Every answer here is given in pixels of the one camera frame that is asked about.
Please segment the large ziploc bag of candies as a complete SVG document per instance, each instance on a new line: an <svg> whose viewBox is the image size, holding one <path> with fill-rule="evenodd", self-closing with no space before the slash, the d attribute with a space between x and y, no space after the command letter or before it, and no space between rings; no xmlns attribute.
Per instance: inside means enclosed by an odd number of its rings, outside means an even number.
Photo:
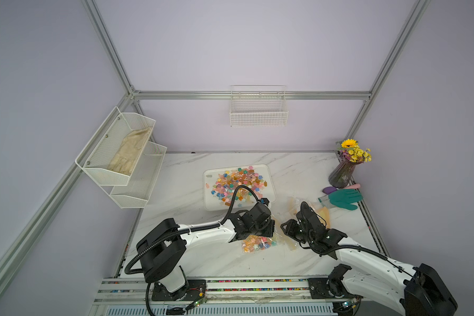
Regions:
<svg viewBox="0 0 474 316"><path fill-rule="evenodd" d="M250 235L242 242L242 251L250 254L256 251L268 250L278 244L275 237Z"/></svg>

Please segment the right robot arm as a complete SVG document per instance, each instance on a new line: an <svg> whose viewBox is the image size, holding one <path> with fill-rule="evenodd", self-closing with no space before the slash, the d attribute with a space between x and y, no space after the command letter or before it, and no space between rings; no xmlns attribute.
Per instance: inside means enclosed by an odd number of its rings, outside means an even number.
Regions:
<svg viewBox="0 0 474 316"><path fill-rule="evenodd" d="M313 287L324 298L367 298L400 315L454 315L458 309L434 268L402 263L363 247L346 233L328 228L305 201L295 219L280 227L319 257L338 262L325 283Z"/></svg>

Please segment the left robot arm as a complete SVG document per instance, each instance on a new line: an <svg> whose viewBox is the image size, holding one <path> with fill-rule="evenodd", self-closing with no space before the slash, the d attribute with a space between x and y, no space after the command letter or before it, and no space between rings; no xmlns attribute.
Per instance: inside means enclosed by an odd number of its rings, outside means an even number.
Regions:
<svg viewBox="0 0 474 316"><path fill-rule="evenodd" d="M251 235L271 238L274 230L267 198L259 199L249 210L230 213L226 221L179 225L168 218L137 243L137 255L125 273L141 273L147 284L154 284L170 297L184 296L190 286L179 262L186 251L206 244L238 242Z"/></svg>

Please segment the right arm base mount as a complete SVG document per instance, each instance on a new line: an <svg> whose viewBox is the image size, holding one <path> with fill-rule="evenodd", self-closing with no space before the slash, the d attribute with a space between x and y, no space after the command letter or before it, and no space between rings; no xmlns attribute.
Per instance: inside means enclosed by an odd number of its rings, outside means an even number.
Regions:
<svg viewBox="0 0 474 316"><path fill-rule="evenodd" d="M343 285L344 275L352 268L346 264L337 265L329 276L309 278L309 293L314 300L320 299L353 299L357 296L349 293Z"/></svg>

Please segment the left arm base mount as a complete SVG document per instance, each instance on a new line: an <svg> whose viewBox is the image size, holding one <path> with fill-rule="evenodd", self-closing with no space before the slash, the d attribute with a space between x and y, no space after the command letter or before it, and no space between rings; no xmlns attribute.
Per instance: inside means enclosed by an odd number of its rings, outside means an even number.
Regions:
<svg viewBox="0 0 474 316"><path fill-rule="evenodd" d="M207 281L204 279L187 279L185 285L174 292L169 292L161 282L154 283L148 298L153 302L188 302L196 301L205 295Z"/></svg>

